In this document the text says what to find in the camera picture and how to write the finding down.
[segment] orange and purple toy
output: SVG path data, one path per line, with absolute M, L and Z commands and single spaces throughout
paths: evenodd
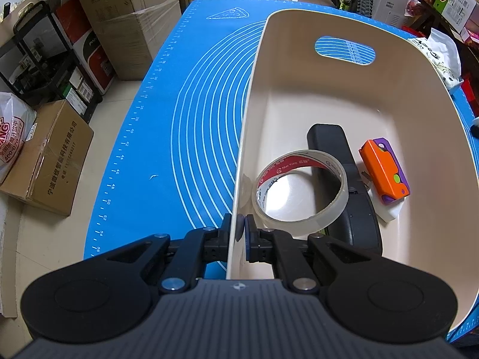
M 361 158 L 385 205 L 410 194 L 406 176 L 385 138 L 370 139 L 359 150 Z

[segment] roll of tape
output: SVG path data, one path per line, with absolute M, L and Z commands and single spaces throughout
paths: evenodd
M 306 219 L 282 221 L 268 216 L 265 213 L 268 190 L 289 171 L 304 167 L 330 170 L 341 181 L 336 197 L 322 211 Z M 294 151 L 276 159 L 260 173 L 251 193 L 253 208 L 263 224 L 267 228 L 287 231 L 293 236 L 304 236 L 326 228 L 344 211 L 348 197 L 348 181 L 344 167 L 332 155 L 316 150 Z

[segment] silver rivet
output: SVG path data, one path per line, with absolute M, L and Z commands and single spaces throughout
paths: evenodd
M 184 285 L 185 285 L 184 280 L 181 279 L 181 278 L 176 278 L 176 277 L 166 278 L 161 283 L 161 287 L 163 287 L 166 290 L 171 290 L 171 291 L 179 290 L 182 287 L 184 287 Z
M 311 290 L 316 287 L 316 282 L 311 278 L 297 278 L 293 281 L 293 286 L 298 290 Z

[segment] blue mat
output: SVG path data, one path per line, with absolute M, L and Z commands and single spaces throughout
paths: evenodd
M 192 228 L 219 226 L 231 212 L 254 55 L 267 17 L 286 8 L 354 17 L 411 37 L 315 4 L 195 0 L 155 58 L 125 117 L 98 191 L 85 258 L 156 232 L 181 238 Z M 316 49 L 358 63 L 374 58 L 369 47 L 341 39 L 322 38 Z M 461 90 L 454 103 L 477 168 L 479 144 L 469 133 L 473 114 Z M 208 277 L 224 275 L 224 266 L 208 265 Z M 474 317 L 476 325 L 479 317 Z

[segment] bicycle tire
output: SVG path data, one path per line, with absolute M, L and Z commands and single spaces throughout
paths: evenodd
M 373 0 L 351 0 L 348 11 L 371 18 L 373 15 Z

